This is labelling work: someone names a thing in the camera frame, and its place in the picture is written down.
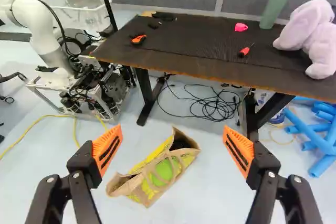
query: red screwdriver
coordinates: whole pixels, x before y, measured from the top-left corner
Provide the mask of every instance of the red screwdriver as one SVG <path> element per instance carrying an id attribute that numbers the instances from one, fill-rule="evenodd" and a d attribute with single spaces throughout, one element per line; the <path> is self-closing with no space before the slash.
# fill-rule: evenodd
<path id="1" fill-rule="evenodd" d="M 243 58 L 243 57 L 247 56 L 248 52 L 250 52 L 250 49 L 251 49 L 251 47 L 252 47 L 254 44 L 255 44 L 255 43 L 252 43 L 251 46 L 243 48 L 243 49 L 239 52 L 238 57 Z"/>

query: pink object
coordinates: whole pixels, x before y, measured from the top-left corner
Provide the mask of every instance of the pink object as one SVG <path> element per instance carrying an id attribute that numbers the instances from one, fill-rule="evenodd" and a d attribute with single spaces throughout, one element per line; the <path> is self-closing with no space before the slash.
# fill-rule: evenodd
<path id="1" fill-rule="evenodd" d="M 235 27 L 235 31 L 246 31 L 248 26 L 243 23 L 237 23 Z"/>

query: table leg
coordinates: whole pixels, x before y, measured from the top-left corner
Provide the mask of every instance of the table leg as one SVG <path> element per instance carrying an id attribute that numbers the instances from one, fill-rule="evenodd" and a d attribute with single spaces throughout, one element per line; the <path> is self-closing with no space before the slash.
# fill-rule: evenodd
<path id="1" fill-rule="evenodd" d="M 128 74 L 131 76 L 131 82 L 133 84 L 133 87 L 136 87 L 137 85 L 136 85 L 136 82 L 135 82 L 135 79 L 134 79 L 134 76 L 133 76 L 131 68 L 128 67 L 128 66 L 125 66 L 125 67 L 127 69 Z"/>
<path id="2" fill-rule="evenodd" d="M 254 95 L 245 97 L 246 131 L 251 141 L 258 140 L 258 129 L 286 106 L 295 95 L 275 93 L 262 108 L 255 113 Z"/>
<path id="3" fill-rule="evenodd" d="M 140 85 L 140 89 L 142 92 L 143 100 L 145 102 L 144 107 L 139 115 L 137 125 L 144 126 L 151 110 L 155 104 L 158 95 L 166 82 L 165 77 L 158 78 L 158 81 L 152 91 L 151 83 L 149 80 L 148 70 L 136 68 L 135 69 L 136 75 L 138 76 L 138 81 Z"/>

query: orange gripper pad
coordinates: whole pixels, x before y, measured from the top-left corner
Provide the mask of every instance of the orange gripper pad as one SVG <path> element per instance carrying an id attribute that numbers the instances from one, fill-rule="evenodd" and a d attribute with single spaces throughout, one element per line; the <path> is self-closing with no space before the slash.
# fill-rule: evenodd
<path id="1" fill-rule="evenodd" d="M 224 126 L 223 143 L 246 179 L 254 159 L 254 143 L 227 126 Z"/>
<path id="2" fill-rule="evenodd" d="M 104 176 L 122 141 L 121 126 L 118 124 L 93 142 L 93 158 L 101 177 Z"/>

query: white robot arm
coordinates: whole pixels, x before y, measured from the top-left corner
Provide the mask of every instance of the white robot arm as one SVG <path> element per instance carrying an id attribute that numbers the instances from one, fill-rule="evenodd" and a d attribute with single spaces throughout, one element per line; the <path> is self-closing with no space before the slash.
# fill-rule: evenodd
<path id="1" fill-rule="evenodd" d="M 0 19 L 31 31 L 30 44 L 49 67 L 74 71 L 53 33 L 53 16 L 39 0 L 0 0 Z"/>

